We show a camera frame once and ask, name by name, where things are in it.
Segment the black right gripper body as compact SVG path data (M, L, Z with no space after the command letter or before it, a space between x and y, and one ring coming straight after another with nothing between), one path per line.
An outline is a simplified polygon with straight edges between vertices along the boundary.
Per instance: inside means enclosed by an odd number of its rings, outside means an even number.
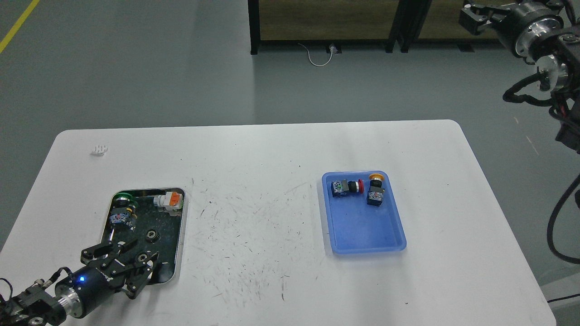
M500 43L516 57L530 57L535 43L562 29L561 0L523 0L492 15L492 29Z

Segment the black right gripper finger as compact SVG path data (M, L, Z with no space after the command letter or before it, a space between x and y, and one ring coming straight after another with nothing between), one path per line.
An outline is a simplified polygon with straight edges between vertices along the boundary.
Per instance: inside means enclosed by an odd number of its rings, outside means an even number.
M491 17L498 9L497 5L464 2L459 13L459 24L471 35L481 35L488 29L494 29Z

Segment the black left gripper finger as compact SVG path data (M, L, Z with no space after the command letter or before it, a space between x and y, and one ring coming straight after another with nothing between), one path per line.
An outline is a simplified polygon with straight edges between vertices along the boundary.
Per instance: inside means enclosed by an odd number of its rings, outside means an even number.
M104 258L104 256L118 258L134 248L137 243L138 239L121 240L118 242L106 240L103 243L89 246L81 250L81 263L87 265L91 261Z
M129 299L136 299L136 297L143 291L146 285L149 284L149 279L153 271L157 267L159 252L141 252L147 253L150 257L148 264L138 264L136 258L130 267L124 281L123 291Z

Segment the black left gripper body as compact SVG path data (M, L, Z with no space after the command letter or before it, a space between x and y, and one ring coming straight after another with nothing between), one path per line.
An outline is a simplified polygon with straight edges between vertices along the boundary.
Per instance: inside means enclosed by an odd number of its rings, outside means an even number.
M125 264L120 258L89 262L56 283L56 299L67 316L84 318L116 293L134 299L129 279L135 270L135 264Z

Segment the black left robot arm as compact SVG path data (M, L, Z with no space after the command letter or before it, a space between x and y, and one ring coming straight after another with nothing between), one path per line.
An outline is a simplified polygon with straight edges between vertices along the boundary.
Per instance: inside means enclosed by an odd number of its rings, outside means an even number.
M19 295L1 299L3 326L58 326L67 317L81 319L116 293L135 299L157 268L157 251L132 254L137 239L106 240L81 251L83 267L59 268L49 279L38 279Z

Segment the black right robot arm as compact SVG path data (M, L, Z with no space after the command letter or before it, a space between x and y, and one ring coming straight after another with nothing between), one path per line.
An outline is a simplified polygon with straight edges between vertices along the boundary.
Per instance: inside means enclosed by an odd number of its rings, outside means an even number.
M533 65L535 72L503 95L510 103L549 107L560 121L556 140L580 150L579 20L569 0L516 0L506 5L464 1L459 24L472 35L493 29L514 57Z

